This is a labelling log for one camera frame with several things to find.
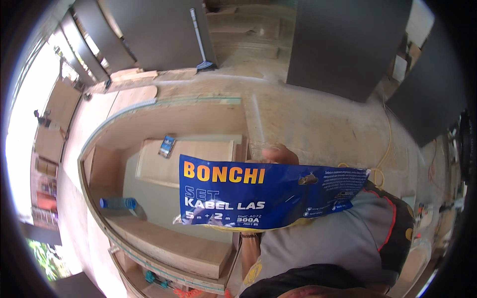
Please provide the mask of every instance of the dusty floor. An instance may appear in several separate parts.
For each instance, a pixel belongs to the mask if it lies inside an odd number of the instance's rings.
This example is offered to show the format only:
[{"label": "dusty floor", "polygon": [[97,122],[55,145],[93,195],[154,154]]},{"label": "dusty floor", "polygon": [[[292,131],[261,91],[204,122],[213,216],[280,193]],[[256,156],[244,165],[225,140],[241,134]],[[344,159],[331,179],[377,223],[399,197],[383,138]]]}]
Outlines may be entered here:
[{"label": "dusty floor", "polygon": [[[58,177],[59,226],[63,245],[75,252],[81,268],[105,295],[126,297],[127,293],[109,257],[108,239],[84,202],[77,158],[84,142],[107,118],[120,90],[154,85],[159,89],[158,101],[184,96],[240,97],[245,107],[253,159],[260,158],[263,147],[279,142],[294,151],[302,164],[346,163],[373,168],[380,162],[390,142],[382,87],[379,85],[366,103],[355,103],[332,94],[287,85],[290,53],[286,49],[280,53],[278,58],[251,58],[246,51],[233,51],[220,57],[221,68],[214,72],[197,75],[195,70],[164,72],[153,80],[114,82],[107,94],[96,93],[89,102],[81,102],[70,127],[70,139]],[[99,84],[90,91],[102,92],[102,89]],[[392,143],[380,167],[385,176],[383,188],[397,197],[415,195],[415,212],[420,202],[433,203],[438,210],[443,196],[427,177],[434,144],[418,148],[394,115],[388,116]],[[443,185],[444,152],[439,142],[437,146],[435,181]],[[381,184],[381,177],[376,181]],[[429,226],[419,231],[421,239],[433,243],[437,222],[438,212],[434,212]]]}]

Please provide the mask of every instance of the person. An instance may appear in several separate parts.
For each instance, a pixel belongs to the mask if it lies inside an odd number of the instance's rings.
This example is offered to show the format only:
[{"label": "person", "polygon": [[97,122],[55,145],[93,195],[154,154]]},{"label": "person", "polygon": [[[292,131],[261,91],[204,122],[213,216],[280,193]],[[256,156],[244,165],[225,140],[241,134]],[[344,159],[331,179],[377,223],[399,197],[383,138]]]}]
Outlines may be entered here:
[{"label": "person", "polygon": [[50,114],[49,112],[45,112],[45,115],[43,117],[40,117],[38,110],[35,110],[33,114],[35,115],[36,119],[38,119],[38,124],[40,126],[44,126],[48,130],[60,132],[63,142],[65,142],[68,139],[68,135],[66,131],[64,131],[59,124],[56,124],[52,122],[51,119],[48,119],[47,116]]},{"label": "person", "polygon": [[[282,144],[253,163],[299,164]],[[410,206],[367,181],[353,207],[304,225],[242,232],[240,298],[386,297],[411,248]]]}]

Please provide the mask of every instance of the welding cable package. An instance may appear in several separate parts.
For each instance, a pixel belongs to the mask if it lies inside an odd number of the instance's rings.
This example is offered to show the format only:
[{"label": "welding cable package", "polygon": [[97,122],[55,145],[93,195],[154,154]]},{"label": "welding cable package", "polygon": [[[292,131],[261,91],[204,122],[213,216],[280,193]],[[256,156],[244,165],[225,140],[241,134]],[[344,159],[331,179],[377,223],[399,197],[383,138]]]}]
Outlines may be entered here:
[{"label": "welding cable package", "polygon": [[262,232],[351,208],[369,169],[179,158],[173,223]]}]

